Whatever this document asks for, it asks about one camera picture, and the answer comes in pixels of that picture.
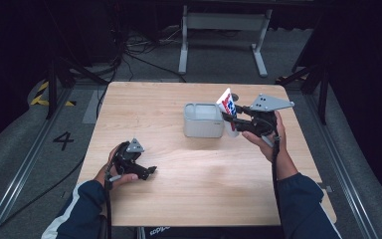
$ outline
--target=white metal frame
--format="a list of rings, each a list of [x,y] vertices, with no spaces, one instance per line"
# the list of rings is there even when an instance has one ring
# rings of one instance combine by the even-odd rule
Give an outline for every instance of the white metal frame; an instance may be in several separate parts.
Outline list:
[[[261,77],[266,77],[268,72],[263,61],[261,49],[272,16],[272,10],[266,14],[218,14],[218,13],[188,13],[185,5],[182,15],[182,46],[179,57],[179,74],[187,72],[188,59],[188,29],[227,29],[241,31],[260,31],[257,44],[252,44],[253,55]]]

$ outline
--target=printed number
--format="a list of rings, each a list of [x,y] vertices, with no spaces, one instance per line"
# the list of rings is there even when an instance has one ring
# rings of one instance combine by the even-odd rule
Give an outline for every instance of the printed number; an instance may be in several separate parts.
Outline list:
[[[70,136],[71,136],[71,133],[66,131],[61,136],[55,138],[54,142],[63,142],[64,144],[62,145],[62,151],[64,151],[65,148],[67,147],[67,143],[74,141],[73,139],[70,139]]]

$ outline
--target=light wood tabletop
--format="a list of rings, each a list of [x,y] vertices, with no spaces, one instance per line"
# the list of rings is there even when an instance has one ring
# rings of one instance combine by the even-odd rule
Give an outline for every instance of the light wood tabletop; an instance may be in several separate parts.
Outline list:
[[[249,106],[260,93],[288,100],[280,86],[123,82],[108,86],[79,182],[94,178],[109,152],[135,137],[145,148],[137,163],[157,166],[146,181],[110,193],[112,225],[280,224],[271,164],[255,145],[226,132],[220,138],[187,137],[183,132],[184,106],[214,103],[227,88],[239,96],[239,106]],[[293,109],[280,112],[297,169],[321,182]],[[324,194],[323,207],[335,221]]]

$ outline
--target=jacket sleeve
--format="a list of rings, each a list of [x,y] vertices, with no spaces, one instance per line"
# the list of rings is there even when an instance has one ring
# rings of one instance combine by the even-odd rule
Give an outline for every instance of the jacket sleeve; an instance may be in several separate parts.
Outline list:
[[[42,235],[42,239],[96,239],[104,189],[91,180],[76,186],[65,206]]]
[[[320,187],[300,173],[278,182],[286,238],[341,238],[321,206]]]

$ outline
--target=metal rail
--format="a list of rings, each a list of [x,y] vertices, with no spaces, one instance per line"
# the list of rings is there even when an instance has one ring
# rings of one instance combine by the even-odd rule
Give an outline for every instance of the metal rail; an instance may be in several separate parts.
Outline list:
[[[305,95],[305,100],[308,104],[311,114],[315,117],[315,123],[321,132],[321,135],[327,145],[327,148],[331,154],[331,164],[333,165],[334,171],[336,172],[337,178],[342,186],[343,192],[346,196],[346,199],[349,203],[352,213],[355,217],[356,222],[361,230],[361,233],[364,238],[378,238],[377,233],[374,230],[374,227],[368,217],[367,212],[365,211],[364,205],[358,195],[358,192],[355,186],[350,179],[349,173],[346,170],[346,167],[343,163],[343,160],[336,148],[336,145],[333,142],[333,139],[330,135],[326,125],[321,123],[321,120],[316,111],[316,102],[313,95]]]
[[[56,109],[55,113],[50,119],[45,120],[38,135],[36,136],[35,141],[30,147],[29,152],[24,158],[23,163],[21,164],[20,168],[18,169],[17,173],[15,174],[11,183],[9,184],[5,195],[2,197],[0,202],[0,224],[5,220],[5,218],[7,218],[21,190],[23,189],[23,186],[26,183],[27,178],[29,177],[30,172],[33,169],[33,166],[36,163],[38,154],[42,149],[44,141],[63,108],[61,106],[63,106],[68,100],[71,92],[72,89],[61,89],[61,94],[58,100],[59,107]]]

